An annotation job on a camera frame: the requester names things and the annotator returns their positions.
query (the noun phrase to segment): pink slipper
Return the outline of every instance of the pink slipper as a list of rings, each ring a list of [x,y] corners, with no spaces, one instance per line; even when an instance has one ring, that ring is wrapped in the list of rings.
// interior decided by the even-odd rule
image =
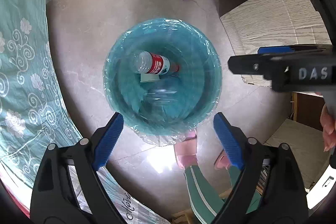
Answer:
[[[230,166],[231,166],[231,162],[229,160],[229,157],[227,156],[227,154],[223,150],[220,153],[220,155],[218,156],[218,158],[216,159],[214,168],[216,170],[222,169],[224,167],[225,167],[225,169],[228,169]]]
[[[178,167],[184,169],[190,165],[197,165],[197,135],[196,129],[191,131],[186,140],[174,144],[175,158]]]

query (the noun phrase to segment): teal trash can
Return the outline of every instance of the teal trash can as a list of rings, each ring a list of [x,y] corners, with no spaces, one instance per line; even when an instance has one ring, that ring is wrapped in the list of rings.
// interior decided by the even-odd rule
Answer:
[[[130,56],[136,50],[159,54],[180,67],[160,81],[140,83]],[[197,28],[157,18],[124,32],[111,48],[103,71],[112,110],[136,133],[177,136],[202,122],[219,101],[222,70],[211,42]]]

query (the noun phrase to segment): human hand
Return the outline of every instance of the human hand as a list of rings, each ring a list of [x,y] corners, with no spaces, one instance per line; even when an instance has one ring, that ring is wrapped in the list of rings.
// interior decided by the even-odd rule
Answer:
[[[323,106],[320,122],[323,127],[324,151],[329,151],[336,145],[336,121],[329,114],[326,105]]]

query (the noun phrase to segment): screw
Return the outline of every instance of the screw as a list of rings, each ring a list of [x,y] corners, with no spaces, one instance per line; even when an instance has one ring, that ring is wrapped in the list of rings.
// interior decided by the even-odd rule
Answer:
[[[247,141],[249,142],[249,144],[256,144],[257,143],[257,140],[253,137],[248,138]]]
[[[79,141],[79,143],[80,143],[81,145],[86,145],[86,144],[88,144],[88,142],[89,142],[89,139],[88,139],[88,138],[82,138],[82,139]]]
[[[54,143],[51,143],[50,145],[48,145],[48,150],[54,150],[55,147],[56,145]]]
[[[289,145],[286,144],[286,143],[283,143],[283,144],[281,145],[281,147],[282,147],[282,149],[284,149],[284,150],[288,150],[288,149],[289,149]]]

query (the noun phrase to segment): red bottle label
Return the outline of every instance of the red bottle label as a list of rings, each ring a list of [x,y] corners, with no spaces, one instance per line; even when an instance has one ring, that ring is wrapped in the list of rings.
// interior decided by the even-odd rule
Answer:
[[[147,73],[160,75],[166,74],[170,66],[169,60],[158,54],[153,54],[151,52],[150,54],[152,56],[152,66]]]

